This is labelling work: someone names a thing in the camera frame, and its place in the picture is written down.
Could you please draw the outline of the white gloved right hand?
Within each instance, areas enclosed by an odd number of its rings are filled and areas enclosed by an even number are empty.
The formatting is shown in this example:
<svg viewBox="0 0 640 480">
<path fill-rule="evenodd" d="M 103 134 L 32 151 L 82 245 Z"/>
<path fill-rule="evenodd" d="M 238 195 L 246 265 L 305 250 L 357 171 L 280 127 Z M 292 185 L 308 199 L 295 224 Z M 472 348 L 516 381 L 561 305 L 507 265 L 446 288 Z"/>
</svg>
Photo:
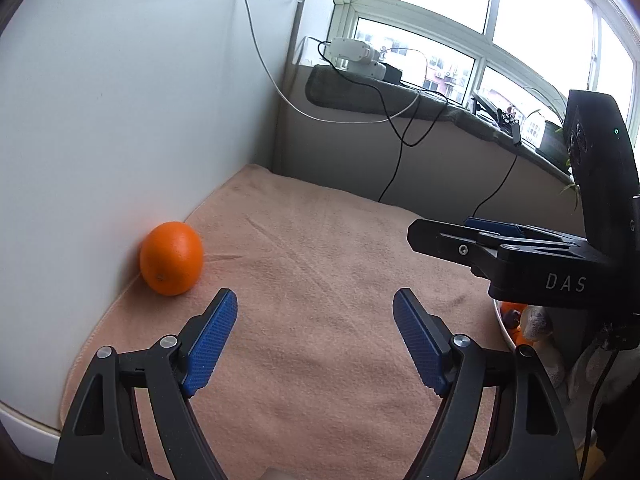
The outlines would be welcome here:
<svg viewBox="0 0 640 480">
<path fill-rule="evenodd" d="M 585 434 L 590 434 L 587 429 L 589 400 L 612 352 L 595 342 L 582 352 L 574 365 L 566 365 L 554 341 L 550 310 L 544 307 L 527 306 L 521 315 L 520 327 L 524 339 L 536 350 L 560 399 L 574 447 L 580 448 L 585 443 Z"/>
</svg>

